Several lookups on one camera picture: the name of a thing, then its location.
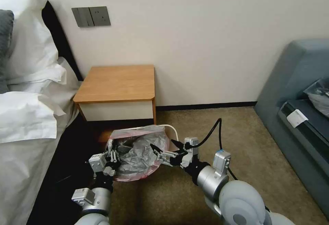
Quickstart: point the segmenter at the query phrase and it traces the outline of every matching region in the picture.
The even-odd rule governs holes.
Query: gray pillow
[[[8,91],[5,67],[9,55],[11,34],[13,32],[14,14],[12,11],[0,10],[0,94]]]

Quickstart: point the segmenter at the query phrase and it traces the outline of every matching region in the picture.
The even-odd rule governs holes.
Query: plastic bag
[[[329,78],[320,79],[304,90],[314,107],[329,118]]]
[[[166,151],[169,139],[162,126],[145,126],[133,130],[114,130],[109,140],[118,143],[117,152],[121,166],[116,171],[114,180],[133,181],[146,178],[158,169],[160,163],[150,144]]]

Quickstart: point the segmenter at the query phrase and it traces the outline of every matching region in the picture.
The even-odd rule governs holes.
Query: white drawer
[[[87,121],[153,118],[152,101],[79,103]]]

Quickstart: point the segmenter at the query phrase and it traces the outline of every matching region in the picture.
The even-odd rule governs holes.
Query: light switch panel
[[[89,7],[95,26],[111,25],[107,7]]]
[[[89,7],[72,8],[73,15],[79,27],[93,27],[94,22]]]

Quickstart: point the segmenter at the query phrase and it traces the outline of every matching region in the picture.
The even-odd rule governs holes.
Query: wooden nightstand top
[[[92,67],[74,97],[76,103],[130,102],[155,97],[154,66]]]

